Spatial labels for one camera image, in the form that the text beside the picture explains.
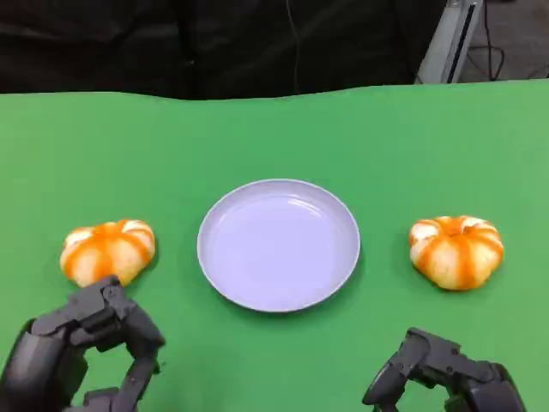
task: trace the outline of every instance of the black curtain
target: black curtain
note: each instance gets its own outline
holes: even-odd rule
[[[227,99],[412,83],[445,3],[2,0],[0,93]]]

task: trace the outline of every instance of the orange pumpkin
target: orange pumpkin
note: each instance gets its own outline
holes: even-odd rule
[[[418,221],[409,240],[414,266],[444,289],[479,288],[504,257],[498,230],[471,216]]]
[[[153,230],[143,221],[79,227],[64,241],[61,269],[81,287],[109,275],[125,286],[151,261],[154,249]]]

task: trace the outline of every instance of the green backdrop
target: green backdrop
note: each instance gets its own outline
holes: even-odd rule
[[[129,217],[159,240],[157,262],[129,294],[167,339],[144,412],[366,411],[364,391],[409,326],[503,362],[529,410],[544,410],[547,96],[543,81],[212,102],[1,96],[0,363],[27,319],[75,290],[58,267],[64,236]],[[208,208],[265,178],[321,185],[360,226],[353,278],[306,312],[241,309],[196,261]],[[484,288],[445,293],[412,268],[407,230],[461,214],[493,221],[506,257]],[[130,364],[122,349],[88,359],[81,393],[117,385]],[[443,409],[443,390],[409,386],[404,412]]]

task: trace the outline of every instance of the black cable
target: black cable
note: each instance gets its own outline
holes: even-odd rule
[[[469,47],[469,50],[482,50],[482,49],[490,49],[490,46],[489,45],[472,45],[471,47]],[[505,56],[505,50],[501,47],[497,47],[496,45],[493,45],[492,50],[499,52],[499,55],[500,55],[498,68],[496,69],[496,73],[493,75],[494,80],[492,80],[492,82],[496,82],[500,80],[499,75],[501,75],[501,70],[504,67],[506,56]],[[490,80],[490,74],[486,74],[486,72],[480,68],[480,65],[473,60],[473,58],[469,55],[469,53],[467,54],[467,57],[471,62],[471,64],[474,67],[476,67],[476,69],[480,71],[484,76],[486,76],[488,80]]]
[[[292,9],[290,7],[290,0],[286,0],[286,12],[288,13],[288,20],[292,27],[292,35],[295,39],[295,59],[293,63],[293,92],[294,94],[301,94],[301,88],[299,87],[299,58],[301,57],[301,42],[299,41],[298,29],[293,22]]]
[[[488,2],[484,0],[484,29],[486,31],[486,42],[488,43],[488,80],[495,82],[496,78],[492,71],[492,36],[490,35],[490,26],[488,24]]]

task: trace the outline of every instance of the white plate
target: white plate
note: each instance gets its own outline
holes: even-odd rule
[[[359,258],[359,228],[328,191],[299,180],[253,182],[225,195],[198,233],[198,260],[222,295],[291,312],[336,292]]]

